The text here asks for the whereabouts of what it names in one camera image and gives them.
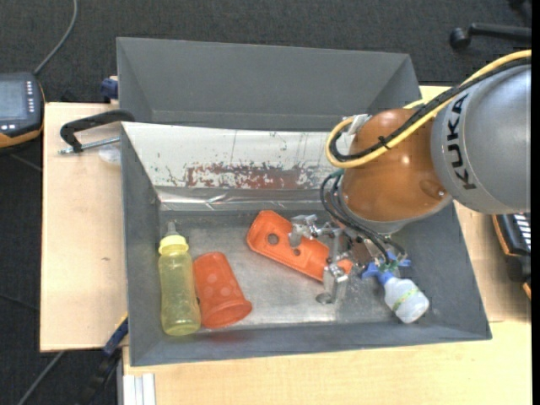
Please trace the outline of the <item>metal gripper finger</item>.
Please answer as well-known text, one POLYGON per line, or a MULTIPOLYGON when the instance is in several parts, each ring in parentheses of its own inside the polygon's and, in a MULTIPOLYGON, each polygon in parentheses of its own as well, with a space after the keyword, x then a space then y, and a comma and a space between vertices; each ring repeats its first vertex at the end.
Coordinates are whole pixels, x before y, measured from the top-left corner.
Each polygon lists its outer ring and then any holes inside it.
POLYGON ((324 301, 335 304, 345 298, 348 287, 348 274, 343 267, 329 264, 323 271, 323 286, 325 290, 324 301))
POLYGON ((303 238, 314 239, 318 236, 316 228, 317 216, 298 215, 291 219, 291 231, 289 232, 289 244, 299 246, 303 238))

